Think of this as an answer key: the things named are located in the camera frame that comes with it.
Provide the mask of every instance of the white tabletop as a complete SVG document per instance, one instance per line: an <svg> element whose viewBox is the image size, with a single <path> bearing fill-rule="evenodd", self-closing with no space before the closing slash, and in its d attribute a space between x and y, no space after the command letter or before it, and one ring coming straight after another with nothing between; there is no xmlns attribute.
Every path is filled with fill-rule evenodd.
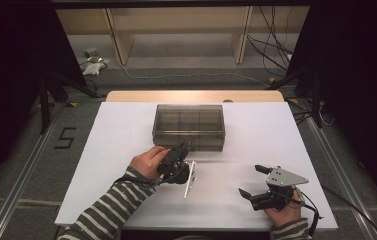
<svg viewBox="0 0 377 240"><path fill-rule="evenodd" d="M57 216L57 225L74 223L82 211L124 174L133 156L153 146L157 104L102 103ZM271 226L268 217L263 211L254 211L238 191L242 188L257 195L268 190L267 175L254 169L254 165L260 164L281 166L309 179L309 183L299 187L324 217L317 230L336 229L288 105L276 102L216 104L223 105L224 150L190 152L186 161L197 162L197 180L189 197L184 198L185 185L163 184L130 217L124 228L268 231ZM310 224L313 212L304 209L302 215L309 218Z"/></svg>

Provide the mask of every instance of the striped sleeve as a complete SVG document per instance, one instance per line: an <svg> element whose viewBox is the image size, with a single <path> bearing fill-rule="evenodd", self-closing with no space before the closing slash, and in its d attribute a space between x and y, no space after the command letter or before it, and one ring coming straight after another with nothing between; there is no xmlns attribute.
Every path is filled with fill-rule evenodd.
<svg viewBox="0 0 377 240"><path fill-rule="evenodd" d="M272 227L271 239L275 240L292 240L292 239L312 239L307 233L307 218L301 218L297 221L293 221L284 224L280 227Z"/></svg>
<svg viewBox="0 0 377 240"><path fill-rule="evenodd" d="M125 176L144 178L131 167L126 169ZM154 188L140 188L131 182L115 183L58 239L114 239L132 213L154 192Z"/></svg>

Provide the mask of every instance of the hand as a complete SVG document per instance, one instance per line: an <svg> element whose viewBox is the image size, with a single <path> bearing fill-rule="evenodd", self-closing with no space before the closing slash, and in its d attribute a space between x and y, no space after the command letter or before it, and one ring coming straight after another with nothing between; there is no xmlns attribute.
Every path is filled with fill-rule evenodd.
<svg viewBox="0 0 377 240"><path fill-rule="evenodd" d="M293 194L294 200L299 200L300 196L297 190L294 190ZM299 220L301 218L301 207L294 202L290 202L281 211L275 211L273 208L265 209L264 212L273 221L276 227L280 227L286 223Z"/></svg>
<svg viewBox="0 0 377 240"><path fill-rule="evenodd" d="M169 149L165 149L164 147L155 146L148 152L135 156L129 166L133 167L144 177L150 180L156 180L160 176L157 172L157 167L168 151Z"/></svg>

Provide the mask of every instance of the clear plastic box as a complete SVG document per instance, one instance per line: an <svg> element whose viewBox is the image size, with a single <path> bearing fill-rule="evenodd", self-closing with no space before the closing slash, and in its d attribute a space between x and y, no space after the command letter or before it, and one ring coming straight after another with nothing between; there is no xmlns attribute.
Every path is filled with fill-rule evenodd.
<svg viewBox="0 0 377 240"><path fill-rule="evenodd" d="M171 148L184 141L190 151L222 151L222 105L157 105L154 144Z"/></svg>

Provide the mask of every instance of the wire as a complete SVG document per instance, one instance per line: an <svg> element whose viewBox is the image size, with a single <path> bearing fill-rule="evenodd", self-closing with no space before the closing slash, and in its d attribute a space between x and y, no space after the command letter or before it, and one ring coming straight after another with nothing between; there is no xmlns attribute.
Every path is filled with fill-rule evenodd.
<svg viewBox="0 0 377 240"><path fill-rule="evenodd" d="M291 6L290 12L288 13L288 16L287 16L287 24L285 25L285 40L284 42L282 42L282 44L286 43L288 40L288 25L290 22L289 19L290 19L291 13L293 12L293 9L294 9L294 6Z"/></svg>
<svg viewBox="0 0 377 240"><path fill-rule="evenodd" d="M268 29L269 29L269 36L268 36L268 40L267 40L267 42L269 41L270 35L272 35L273 38L274 38L274 40L275 40L276 45L278 46L278 48L277 48L277 49L278 49L278 53L280 54L281 59L282 59L282 61L283 61L284 64L285 64L285 61L283 60L284 58L283 58L282 55L281 55L280 49L283 49L283 50L288 50L288 49L287 49L286 47L284 47L284 46L278 41L278 39L277 39L277 37L276 37L276 34L275 34L275 14L276 14L276 12L275 12L275 7L274 7L274 6L272 7L272 24L271 24L271 25L269 25L269 21L267 20L265 14L263 13L263 9L262 9L261 6L259 6L259 10L260 10L260 12L261 12L261 14L262 14L262 16L263 16L263 19L265 20L266 25L267 25L267 27L268 27Z"/></svg>
<svg viewBox="0 0 377 240"><path fill-rule="evenodd" d="M85 80L92 82L92 85L94 86L94 91L95 92L98 91L97 85L95 84L95 82L92 79L85 79Z"/></svg>
<svg viewBox="0 0 377 240"><path fill-rule="evenodd" d="M349 202L347 199L343 198L342 196L338 195L337 193L335 193L334 191L332 191L331 189L329 189L328 187L322 185L322 188L328 192L330 192L332 195L338 197L339 199L343 200L345 203L347 203L350 207L352 207L354 210L356 210L363 218L365 218L374 228L375 230L377 231L377 226L376 224L368 217L366 216L366 214L364 214L362 211L360 211L360 209L358 209L356 206L354 206L351 202Z"/></svg>
<svg viewBox="0 0 377 240"><path fill-rule="evenodd" d="M177 176L179 176L179 174L181 172L184 171L184 168L181 167L181 169L176 172L175 174L173 174L172 176L170 176L169 178L166 178L166 179L163 179L163 176L164 174L162 174L160 176L160 178L158 178L157 180L146 180L146 179L141 179L141 178L136 178L136 177L131 177L131 176L123 176L119 179L117 179L114 183L118 183L118 182L132 182L132 183L137 183L139 184L138 186L140 188L143 188L143 189L151 189L151 188L155 188L155 187L158 187L160 186L161 184L163 183L168 183L170 181L172 181L173 179L175 179Z"/></svg>
<svg viewBox="0 0 377 240"><path fill-rule="evenodd" d="M305 114L305 117L303 117L300 122L297 122L297 126L300 125L300 123L304 122L304 120L308 119L309 117L311 117L310 114Z"/></svg>
<svg viewBox="0 0 377 240"><path fill-rule="evenodd" d="M287 103L290 104L291 106L294 106L294 107L300 109L300 110L303 111L303 112L309 112L309 111L307 111L306 109L300 107L297 103L291 101L290 99L287 99L287 98L286 98L286 99L284 99L284 100L285 100L285 102L287 102Z"/></svg>
<svg viewBox="0 0 377 240"><path fill-rule="evenodd" d="M262 52L258 47L256 47L256 45L253 44L253 42L251 42L251 39L250 39L250 38L251 38L251 37L248 35L248 36L247 36L247 40L250 42L251 46L254 48L254 50L256 50L256 52L258 52L260 55L263 56L263 66L265 67L266 70L267 70L267 68L266 68L266 64L265 64L265 62L264 62L264 58L268 59L269 61L271 61L272 63L274 63L276 66L278 66L278 67L282 68L283 70L287 71L287 68L286 68L286 67L284 67L284 66L282 66L281 64L277 63L276 61L274 61L273 59L271 59L269 56L267 56L267 55L265 54L266 45L265 45L265 49L264 49L264 51ZM280 76L280 77L285 77L285 76L283 76L283 75L278 75L278 74L275 74L275 73L272 73L272 74L277 75L277 76Z"/></svg>
<svg viewBox="0 0 377 240"><path fill-rule="evenodd" d="M327 125L327 126L331 126L331 125L334 123L335 118L332 118L332 121L331 121L330 123L327 123L327 122L325 121L325 119L323 119L323 117L322 117L322 107L323 107L323 105L321 105L321 106L319 107L319 116L320 116L322 122L323 122L325 125Z"/></svg>
<svg viewBox="0 0 377 240"><path fill-rule="evenodd" d="M302 201L295 200L292 197L287 197L287 196L285 196L285 195L283 195L281 193L278 193L278 192L274 192L274 193L277 194L278 196L281 196L282 198L285 198L288 201L288 203L289 202L294 202L294 203L297 203L299 205L303 204ZM319 219L322 219L322 217L319 215L318 208L313 203L313 201L310 200L310 198L306 194L304 194L303 192L301 192L301 195L305 196L307 198L307 200L309 200L309 202L313 205L313 207L311 207L311 206L309 206L307 204L304 205L305 208L310 209L310 210L312 210L315 213L314 216L313 216L312 224L310 225L310 228L309 228L309 231L308 231L308 234L310 236L313 236L313 233L315 232L315 229L316 229L316 226L318 224L318 221L319 221Z"/></svg>
<svg viewBox="0 0 377 240"><path fill-rule="evenodd" d="M236 74L236 73L193 73L193 74L171 74L171 75L153 76L153 77L136 77L136 76L132 76L125 67L123 67L123 66L121 66L121 67L122 67L123 70L125 70L128 77L130 77L132 79L162 79L162 78L168 78L168 77L195 77L195 76L225 76L225 75L229 75L229 76L235 76L235 77L239 77L239 78L243 78L243 79L248 79L248 80L251 80L251 81L254 81L254 82L258 82L265 87L270 87L270 85L267 85L260 80L250 78L250 77L245 77L245 76L242 76L242 75L239 75L239 74Z"/></svg>
<svg viewBox="0 0 377 240"><path fill-rule="evenodd" d="M253 40L253 41L255 41L255 42L262 43L262 44L266 44L266 42L264 42L264 41L260 41L260 40L257 40L257 39L255 39L255 38L253 38L252 36L250 36L249 34L247 34L247 37L249 37L251 40ZM278 46L276 46L276 45L274 45L274 44L272 44L272 43L267 43L267 45L272 46L272 47L275 47L275 48L278 47ZM281 50L284 51L284 52L287 52L287 53L289 53L289 54L292 54L292 53L293 53L293 52L291 52L291 51L288 50L288 49L281 49Z"/></svg>

